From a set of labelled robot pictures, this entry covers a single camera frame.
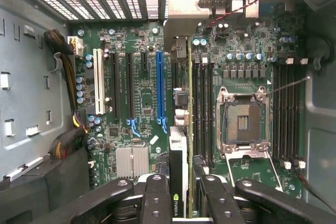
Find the silver chipset heatsink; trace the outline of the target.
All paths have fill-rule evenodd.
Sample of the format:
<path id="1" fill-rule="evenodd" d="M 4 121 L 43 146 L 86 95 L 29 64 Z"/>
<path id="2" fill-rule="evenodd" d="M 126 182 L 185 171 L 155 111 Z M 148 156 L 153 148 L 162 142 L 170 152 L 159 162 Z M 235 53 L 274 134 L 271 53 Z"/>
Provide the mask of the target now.
<path id="1" fill-rule="evenodd" d="M 135 179 L 149 173 L 147 146 L 119 147 L 115 152 L 117 177 Z"/>

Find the metal socket cover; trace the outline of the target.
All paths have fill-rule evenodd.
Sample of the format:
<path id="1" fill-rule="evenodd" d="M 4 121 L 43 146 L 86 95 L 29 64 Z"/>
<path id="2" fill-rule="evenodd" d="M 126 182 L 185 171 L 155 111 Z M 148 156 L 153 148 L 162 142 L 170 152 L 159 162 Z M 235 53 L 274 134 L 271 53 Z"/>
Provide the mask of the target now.
<path id="1" fill-rule="evenodd" d="M 236 151 L 225 155 L 230 182 L 233 186 L 240 179 L 251 178 L 276 190 L 282 184 L 268 152 Z"/>

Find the CPU socket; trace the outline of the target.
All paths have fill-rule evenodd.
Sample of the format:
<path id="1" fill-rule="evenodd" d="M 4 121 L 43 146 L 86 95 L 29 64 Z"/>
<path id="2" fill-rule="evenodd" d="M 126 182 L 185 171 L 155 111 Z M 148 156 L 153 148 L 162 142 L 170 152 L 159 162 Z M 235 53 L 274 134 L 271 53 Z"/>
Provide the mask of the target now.
<path id="1" fill-rule="evenodd" d="M 215 115 L 216 143 L 221 155 L 269 150 L 270 99 L 265 86 L 250 93 L 233 93 L 220 87 Z"/>

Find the black RAM slot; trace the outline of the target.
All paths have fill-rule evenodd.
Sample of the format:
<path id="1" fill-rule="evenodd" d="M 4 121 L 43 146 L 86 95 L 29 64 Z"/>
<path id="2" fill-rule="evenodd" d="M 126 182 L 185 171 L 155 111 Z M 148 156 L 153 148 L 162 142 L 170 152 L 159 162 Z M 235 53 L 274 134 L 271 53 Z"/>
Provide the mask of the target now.
<path id="1" fill-rule="evenodd" d="M 192 61 L 193 156 L 197 155 L 197 140 L 198 140 L 197 74 L 198 74 L 198 64 L 196 64 L 195 61 Z"/>
<path id="2" fill-rule="evenodd" d="M 275 63 L 273 66 L 273 90 L 278 88 L 278 65 Z M 277 92 L 273 93 L 273 161 L 278 165 L 278 96 Z"/>
<path id="3" fill-rule="evenodd" d="M 214 167 L 213 154 L 213 64 L 210 62 L 207 69 L 208 87 L 208 165 L 210 169 Z"/>
<path id="4" fill-rule="evenodd" d="M 295 99 L 295 140 L 294 140 L 294 151 L 293 156 L 295 160 L 295 168 L 305 168 L 305 162 L 300 156 L 300 113 L 301 113 L 301 79 L 305 78 L 305 67 L 304 65 L 295 65 L 294 67 L 295 80 L 297 84 L 294 85 L 294 99 Z"/>
<path id="5" fill-rule="evenodd" d="M 281 84 L 281 87 L 283 87 L 285 84 L 286 84 L 286 66 L 285 65 L 280 65 L 279 67 L 279 83 Z M 285 158 L 284 158 L 284 134 L 285 134 L 285 129 L 286 129 L 286 126 L 285 126 L 285 119 L 284 119 L 284 110 L 285 110 L 285 99 L 284 99 L 284 89 L 280 90 L 279 91 L 279 102 L 280 102 L 280 105 L 279 105 L 279 115 L 280 115 L 280 119 L 279 119 L 279 157 L 281 159 L 281 166 L 282 167 L 285 167 Z"/>
<path id="6" fill-rule="evenodd" d="M 288 72 L 288 84 L 295 80 L 295 74 L 293 73 L 294 65 L 287 65 Z M 287 134 L 287 158 L 291 164 L 291 168 L 294 167 L 292 160 L 292 87 L 287 88 L 287 102 L 288 102 L 288 134 Z"/>
<path id="7" fill-rule="evenodd" d="M 199 64 L 199 75 L 200 75 L 200 85 L 199 85 L 199 107 L 200 107 L 200 153 L 206 160 L 206 105 L 205 105 L 205 80 L 204 80 L 204 65 Z"/>

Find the black plastic shroud box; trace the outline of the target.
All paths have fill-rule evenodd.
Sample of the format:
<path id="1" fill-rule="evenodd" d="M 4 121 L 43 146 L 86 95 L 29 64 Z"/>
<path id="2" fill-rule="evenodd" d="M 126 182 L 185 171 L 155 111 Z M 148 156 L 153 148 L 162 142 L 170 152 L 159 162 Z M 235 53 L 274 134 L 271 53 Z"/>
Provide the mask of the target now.
<path id="1" fill-rule="evenodd" d="M 85 149 L 47 159 L 13 182 L 0 183 L 0 224 L 29 224 L 89 190 Z"/>

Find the black expansion slot blue latch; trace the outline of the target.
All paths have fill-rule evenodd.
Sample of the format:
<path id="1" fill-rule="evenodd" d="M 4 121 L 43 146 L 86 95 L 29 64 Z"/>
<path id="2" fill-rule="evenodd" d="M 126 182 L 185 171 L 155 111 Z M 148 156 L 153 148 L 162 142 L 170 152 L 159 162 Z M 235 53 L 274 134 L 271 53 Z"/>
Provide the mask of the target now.
<path id="1" fill-rule="evenodd" d="M 131 127 L 134 136 L 141 137 L 137 130 L 137 117 L 135 116 L 133 56 L 130 52 L 125 53 L 125 67 L 128 105 L 127 125 Z"/>

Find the long black expansion slot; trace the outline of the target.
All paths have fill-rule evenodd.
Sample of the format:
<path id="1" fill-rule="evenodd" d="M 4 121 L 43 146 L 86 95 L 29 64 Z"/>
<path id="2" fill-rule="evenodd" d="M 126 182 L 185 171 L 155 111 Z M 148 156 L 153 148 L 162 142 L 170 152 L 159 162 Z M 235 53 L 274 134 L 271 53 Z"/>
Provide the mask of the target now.
<path id="1" fill-rule="evenodd" d="M 112 94 L 113 94 L 113 112 L 114 119 L 120 119 L 120 80 L 119 80 L 119 58 L 115 52 L 110 53 L 111 73 L 112 73 Z"/>

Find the open black PC case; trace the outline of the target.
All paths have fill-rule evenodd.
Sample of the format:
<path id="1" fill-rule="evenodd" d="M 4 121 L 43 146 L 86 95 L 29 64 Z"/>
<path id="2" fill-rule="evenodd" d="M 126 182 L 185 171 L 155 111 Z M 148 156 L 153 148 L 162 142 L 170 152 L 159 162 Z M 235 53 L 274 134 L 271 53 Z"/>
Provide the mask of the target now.
<path id="1" fill-rule="evenodd" d="M 83 46 L 80 42 L 70 43 L 73 27 L 91 23 L 157 22 L 164 30 L 167 19 L 167 0 L 32 1 L 36 7 L 51 13 L 65 28 L 64 33 L 56 28 L 45 31 L 43 42 L 53 55 L 51 71 L 60 72 L 66 83 L 70 119 L 68 128 L 52 141 L 47 154 L 4 176 L 0 183 L 5 185 L 47 159 L 65 159 L 82 148 L 87 151 L 88 158 L 85 125 L 74 122 L 79 110 L 75 61 L 83 56 Z M 301 178 L 302 197 L 297 199 L 333 214 L 333 224 L 336 224 L 336 0 L 200 0 L 199 6 L 209 10 L 208 19 L 199 24 L 212 28 L 231 20 L 250 25 L 265 19 L 297 19 L 301 26 L 297 43 L 302 58 L 307 60 L 304 75 L 310 77 L 300 83 L 304 85 L 302 146 L 306 167 Z M 172 216 L 172 224 L 213 224 L 198 205 L 193 158 L 192 179 L 190 216 Z"/>

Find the thin locking lever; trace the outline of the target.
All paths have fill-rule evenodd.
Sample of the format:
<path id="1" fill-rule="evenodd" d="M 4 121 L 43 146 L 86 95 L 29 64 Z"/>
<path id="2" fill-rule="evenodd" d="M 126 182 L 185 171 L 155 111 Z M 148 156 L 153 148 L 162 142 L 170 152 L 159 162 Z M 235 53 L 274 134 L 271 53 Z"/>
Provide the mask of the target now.
<path id="1" fill-rule="evenodd" d="M 272 91 L 267 92 L 266 95 L 270 95 L 270 94 L 273 94 L 273 93 L 275 93 L 275 92 L 278 92 L 278 91 L 280 91 L 280 90 L 282 90 L 282 89 L 285 89 L 285 88 L 288 88 L 288 87 L 291 87 L 291 86 L 295 86 L 295 85 L 300 84 L 300 83 L 302 83 L 302 82 L 305 82 L 305 81 L 307 81 L 307 80 L 309 80 L 309 79 L 310 79 L 310 77 L 309 77 L 309 76 L 306 76 L 306 77 L 304 77 L 304 78 L 302 78 L 302 79 L 300 79 L 300 80 L 298 80 L 298 81 L 294 81 L 294 82 L 291 82 L 291 83 L 289 83 L 289 84 L 286 84 L 286 85 L 284 85 L 284 86 L 282 86 L 282 87 L 280 87 L 280 88 L 273 89 Z"/>

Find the short black expansion slot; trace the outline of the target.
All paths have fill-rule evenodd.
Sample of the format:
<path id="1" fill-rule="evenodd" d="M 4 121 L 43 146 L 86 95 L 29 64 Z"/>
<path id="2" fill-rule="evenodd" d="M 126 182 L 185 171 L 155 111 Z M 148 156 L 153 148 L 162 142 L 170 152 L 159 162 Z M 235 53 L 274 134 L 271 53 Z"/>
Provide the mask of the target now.
<path id="1" fill-rule="evenodd" d="M 141 52 L 141 70 L 147 72 L 148 71 L 148 56 L 145 51 Z"/>

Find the green motherboard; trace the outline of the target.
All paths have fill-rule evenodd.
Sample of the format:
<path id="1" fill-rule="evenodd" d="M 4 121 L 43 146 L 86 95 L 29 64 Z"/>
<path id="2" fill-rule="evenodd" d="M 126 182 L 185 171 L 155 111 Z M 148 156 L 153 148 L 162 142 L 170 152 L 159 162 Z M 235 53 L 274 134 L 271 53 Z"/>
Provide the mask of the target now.
<path id="1" fill-rule="evenodd" d="M 265 86 L 267 92 L 273 90 L 273 66 L 286 66 L 286 84 L 288 84 L 287 65 L 304 65 L 307 60 L 302 58 L 297 43 L 300 31 L 296 18 L 275 21 L 265 19 L 250 25 L 235 22 L 221 22 L 215 27 L 199 24 L 192 36 L 192 55 L 198 64 L 197 74 L 197 111 L 198 140 L 197 155 L 200 153 L 200 63 L 204 65 L 205 105 L 206 105 L 206 160 L 205 171 L 223 176 L 230 184 L 225 156 L 218 151 L 216 143 L 215 102 L 220 87 L 226 87 L 233 93 L 255 92 L 259 86 Z M 149 173 L 155 173 L 155 160 L 161 154 L 169 154 L 169 127 L 173 124 L 173 93 L 172 93 L 172 62 L 168 52 L 164 51 L 163 25 L 157 22 L 146 23 L 91 23 L 75 25 L 73 36 L 69 38 L 72 45 L 80 42 L 83 56 L 75 61 L 76 101 L 78 112 L 74 117 L 75 125 L 84 123 L 87 132 L 87 149 L 89 161 L 89 185 L 95 189 L 118 178 L 116 171 L 116 149 L 119 147 L 147 146 L 149 151 Z M 102 49 L 104 57 L 104 86 L 106 112 L 96 115 L 95 85 L 93 70 L 93 49 Z M 141 52 L 148 56 L 148 71 L 141 70 Z M 156 59 L 157 51 L 164 57 L 164 106 L 167 122 L 167 134 L 157 123 L 157 90 L 156 90 Z M 120 119 L 114 119 L 112 73 L 110 53 L 115 52 L 119 58 L 120 80 Z M 136 137 L 127 125 L 128 105 L 126 91 L 125 53 L 133 56 L 134 99 L 137 130 L 141 137 Z M 208 165 L 208 87 L 207 69 L 213 64 L 213 154 L 214 167 Z M 300 156 L 303 159 L 303 102 L 304 85 L 301 86 L 300 113 Z M 295 99 L 292 86 L 292 160 L 295 164 L 293 151 L 295 140 Z M 278 145 L 278 165 L 273 161 L 273 94 L 270 99 L 270 148 L 267 151 L 275 166 L 282 184 L 283 192 L 296 198 L 302 197 L 302 173 L 305 168 L 291 168 L 287 158 L 288 134 L 288 102 L 287 88 L 283 93 L 285 99 L 285 134 L 284 158 L 285 167 L 281 166 Z M 279 144 L 279 91 L 278 96 L 278 144 Z"/>

